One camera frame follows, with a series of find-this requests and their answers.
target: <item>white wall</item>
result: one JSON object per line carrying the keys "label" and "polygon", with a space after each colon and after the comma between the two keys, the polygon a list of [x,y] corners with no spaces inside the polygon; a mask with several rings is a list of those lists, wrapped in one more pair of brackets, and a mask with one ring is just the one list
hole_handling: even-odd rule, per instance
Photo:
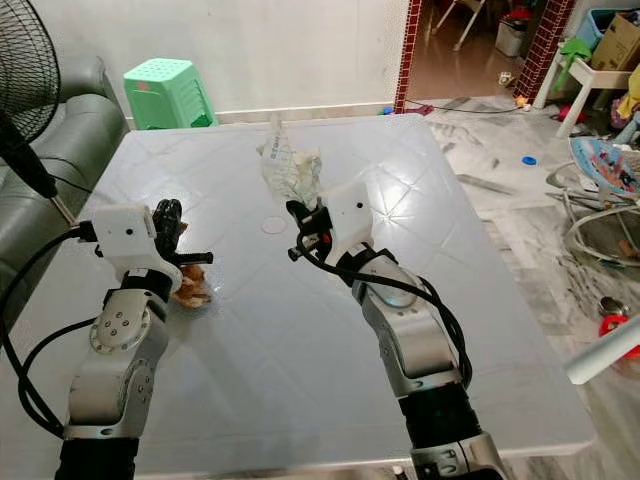
{"label": "white wall", "polygon": [[408,0],[35,0],[61,58],[198,67],[216,111],[392,102]]}
{"label": "white wall", "polygon": [[567,37],[572,37],[576,34],[582,20],[587,14],[587,10],[590,8],[640,8],[640,0],[577,0],[576,6],[573,7],[571,17],[567,22],[564,34]]}

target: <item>red brick wall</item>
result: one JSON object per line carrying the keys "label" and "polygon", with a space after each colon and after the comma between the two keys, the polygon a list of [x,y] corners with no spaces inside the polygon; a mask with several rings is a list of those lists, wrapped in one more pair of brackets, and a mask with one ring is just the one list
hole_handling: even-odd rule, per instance
{"label": "red brick wall", "polygon": [[402,58],[400,59],[400,75],[398,76],[398,86],[396,87],[396,98],[393,102],[394,113],[404,113],[404,102],[407,99],[411,59],[413,58],[413,49],[418,34],[421,6],[422,0],[409,0],[407,24],[404,29],[404,45],[402,47]]}
{"label": "red brick wall", "polygon": [[558,48],[575,0],[549,0],[516,83],[515,94],[533,101]]}

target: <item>green plastic stool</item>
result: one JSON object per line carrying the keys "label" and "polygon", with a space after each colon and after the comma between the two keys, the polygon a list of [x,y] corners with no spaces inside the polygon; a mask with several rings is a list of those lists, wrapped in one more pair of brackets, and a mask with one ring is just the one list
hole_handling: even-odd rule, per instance
{"label": "green plastic stool", "polygon": [[124,74],[139,130],[218,125],[196,67],[189,60],[152,58]]}

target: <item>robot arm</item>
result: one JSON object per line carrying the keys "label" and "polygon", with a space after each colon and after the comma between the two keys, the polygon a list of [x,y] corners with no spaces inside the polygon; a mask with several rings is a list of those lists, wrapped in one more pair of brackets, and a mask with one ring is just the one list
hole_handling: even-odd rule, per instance
{"label": "robot arm", "polygon": [[[456,360],[450,328],[432,305],[441,305],[437,293],[425,290],[389,251],[370,246],[365,186],[325,192],[313,212],[298,202],[288,202],[287,209],[300,227],[290,258],[304,256],[339,275],[378,337],[389,383],[406,417],[418,478],[506,479],[493,440],[480,428],[465,392],[460,367],[468,361],[466,354],[458,352],[461,361]],[[385,279],[390,281],[381,284]]]}
{"label": "robot arm", "polygon": [[210,252],[175,252],[181,215],[177,200],[161,201],[153,217],[143,206],[96,212],[96,252],[114,265],[121,286],[107,293],[71,385],[56,480],[133,478],[156,367],[169,340],[167,302],[182,281],[178,267],[213,261]]}

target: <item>electric fan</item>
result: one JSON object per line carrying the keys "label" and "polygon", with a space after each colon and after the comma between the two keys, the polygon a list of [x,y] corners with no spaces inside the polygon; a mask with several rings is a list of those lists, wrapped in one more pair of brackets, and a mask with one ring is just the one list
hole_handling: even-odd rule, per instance
{"label": "electric fan", "polygon": [[0,0],[0,158],[70,224],[73,214],[29,146],[58,107],[60,69],[53,43],[27,0]]}

